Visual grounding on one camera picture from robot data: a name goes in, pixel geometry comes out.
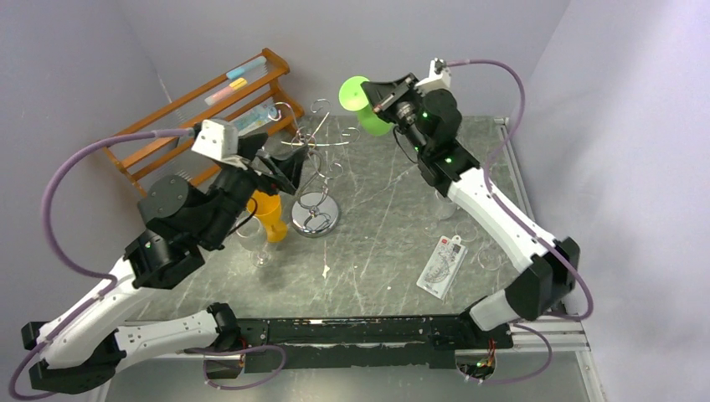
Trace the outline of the green plastic wine glass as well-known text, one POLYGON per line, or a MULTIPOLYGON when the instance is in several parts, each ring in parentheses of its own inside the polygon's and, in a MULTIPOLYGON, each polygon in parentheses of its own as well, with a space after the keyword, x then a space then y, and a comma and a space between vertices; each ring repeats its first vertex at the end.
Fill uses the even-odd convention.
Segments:
POLYGON ((345 80, 338 91, 338 100, 343 109, 357 114, 360 126, 366 133, 373 137, 383 136, 392 130, 393 124, 379 119, 373 112, 361 86, 363 82, 369 82, 369 79, 361 75, 345 80))

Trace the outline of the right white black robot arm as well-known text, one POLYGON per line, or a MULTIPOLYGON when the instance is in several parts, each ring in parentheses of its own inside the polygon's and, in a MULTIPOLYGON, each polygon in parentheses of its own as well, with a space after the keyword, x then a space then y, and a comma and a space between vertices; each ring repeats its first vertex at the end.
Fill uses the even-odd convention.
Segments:
POLYGON ((517 277, 506 288, 475 302, 460 325, 465 344, 478 348, 492 329, 519 319, 533 321, 577 285, 579 246, 539 228, 486 178, 458 141, 462 123, 446 86, 426 90, 414 75, 361 83, 368 109, 403 134, 416 151, 423 179, 466 211, 501 247, 517 277))

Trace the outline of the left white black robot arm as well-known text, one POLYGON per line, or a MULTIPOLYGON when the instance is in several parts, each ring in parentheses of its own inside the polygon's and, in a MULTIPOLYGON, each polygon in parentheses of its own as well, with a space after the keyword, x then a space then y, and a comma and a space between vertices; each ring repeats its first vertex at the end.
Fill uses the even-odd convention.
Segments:
POLYGON ((253 194, 295 193, 309 149, 282 156, 263 149, 265 133, 239 137, 212 135, 202 126, 139 131, 108 137, 79 150, 50 179, 41 203, 45 239, 72 271, 98 283, 69 310, 48 322, 23 327, 27 372, 33 399, 76 395, 95 389, 133 364, 178 350, 220 354, 244 348, 229 305, 214 303, 174 322, 128 327, 125 320, 151 299, 170 291, 204 265, 204 250, 221 250, 240 226, 253 194), (193 137, 221 168, 207 192, 179 176, 160 183, 157 194, 139 203, 145 230, 106 272, 88 270, 59 246, 52 225, 55 192, 69 170, 91 153, 122 142, 193 137))

